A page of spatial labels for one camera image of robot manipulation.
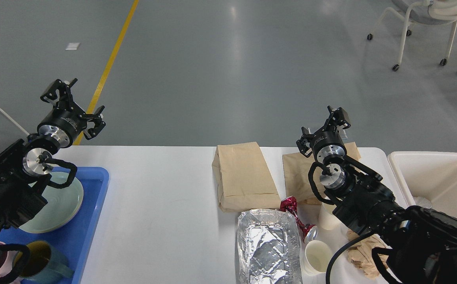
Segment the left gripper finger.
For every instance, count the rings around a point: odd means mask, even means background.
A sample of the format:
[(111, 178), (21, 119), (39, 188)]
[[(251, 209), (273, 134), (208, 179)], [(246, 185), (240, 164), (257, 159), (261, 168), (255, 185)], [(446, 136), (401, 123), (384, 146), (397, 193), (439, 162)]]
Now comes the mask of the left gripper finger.
[(40, 96), (41, 101), (53, 105), (62, 111), (73, 112), (75, 115), (84, 115), (85, 111), (75, 103), (71, 87), (78, 81), (77, 78), (65, 82), (60, 79), (53, 81), (45, 93)]
[(98, 136), (98, 134), (104, 129), (106, 123), (103, 121), (102, 112), (104, 111), (104, 105), (97, 108), (94, 114), (83, 114), (82, 120), (86, 123), (93, 123), (92, 128), (87, 126), (83, 129), (83, 134), (86, 140), (91, 140)]

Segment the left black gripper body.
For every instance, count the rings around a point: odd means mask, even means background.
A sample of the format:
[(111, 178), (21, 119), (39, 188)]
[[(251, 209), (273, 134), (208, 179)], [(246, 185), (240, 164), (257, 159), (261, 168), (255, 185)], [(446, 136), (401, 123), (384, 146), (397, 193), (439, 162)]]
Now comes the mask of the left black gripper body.
[(38, 125), (37, 133), (52, 137), (59, 143), (60, 148), (68, 148), (87, 128), (87, 124), (86, 120), (75, 112), (54, 108)]

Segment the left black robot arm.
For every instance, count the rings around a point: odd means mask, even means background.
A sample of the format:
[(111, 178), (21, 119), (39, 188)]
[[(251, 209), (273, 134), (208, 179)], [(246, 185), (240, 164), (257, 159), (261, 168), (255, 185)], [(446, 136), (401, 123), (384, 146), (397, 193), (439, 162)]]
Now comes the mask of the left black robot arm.
[[(89, 114), (75, 103), (71, 89), (76, 82), (76, 78), (53, 81), (40, 96), (52, 110), (38, 124), (36, 133), (27, 133), (25, 140), (16, 140), (0, 153), (0, 232), (32, 220), (47, 204), (42, 196), (46, 187), (70, 186), (77, 166), (54, 155), (71, 147), (80, 134), (91, 140), (106, 126), (104, 106)], [(30, 257), (25, 245), (0, 245), (0, 284), (17, 279)]]

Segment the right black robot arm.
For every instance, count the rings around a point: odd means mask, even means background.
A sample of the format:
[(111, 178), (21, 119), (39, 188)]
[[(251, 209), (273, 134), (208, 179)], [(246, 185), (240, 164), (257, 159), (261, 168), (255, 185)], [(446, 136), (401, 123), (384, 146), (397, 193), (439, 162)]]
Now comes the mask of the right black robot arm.
[(416, 205), (400, 207), (382, 176), (347, 154), (338, 131), (351, 127), (347, 112), (327, 109), (324, 125), (314, 133), (303, 127), (296, 144), (315, 160), (308, 173), (312, 193), (335, 205), (334, 216), (358, 237), (333, 255), (326, 282), (344, 251), (378, 234), (386, 247), (370, 254), (389, 284), (457, 284), (457, 218)]

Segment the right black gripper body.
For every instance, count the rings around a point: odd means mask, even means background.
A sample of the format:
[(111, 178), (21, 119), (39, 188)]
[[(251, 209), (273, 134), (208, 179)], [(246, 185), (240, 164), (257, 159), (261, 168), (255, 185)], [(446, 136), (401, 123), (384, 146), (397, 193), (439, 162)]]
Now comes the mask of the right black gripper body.
[(315, 161), (320, 163), (328, 163), (330, 160), (347, 155), (347, 149), (340, 135), (335, 131), (315, 133), (310, 141), (310, 147)]

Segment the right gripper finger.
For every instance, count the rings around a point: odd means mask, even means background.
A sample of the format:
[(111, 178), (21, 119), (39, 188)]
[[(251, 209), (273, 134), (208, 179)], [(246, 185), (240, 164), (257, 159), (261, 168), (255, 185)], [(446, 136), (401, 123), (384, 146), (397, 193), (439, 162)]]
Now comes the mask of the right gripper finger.
[(309, 128), (302, 127), (302, 136), (296, 141), (297, 148), (299, 153), (302, 154), (304, 157), (309, 158), (312, 154), (312, 148), (310, 146), (310, 142), (313, 138), (313, 135), (310, 132)]
[(351, 127), (351, 119), (344, 108), (332, 108), (327, 106), (329, 116), (324, 125), (320, 128), (321, 132), (338, 133), (340, 129), (346, 130)]

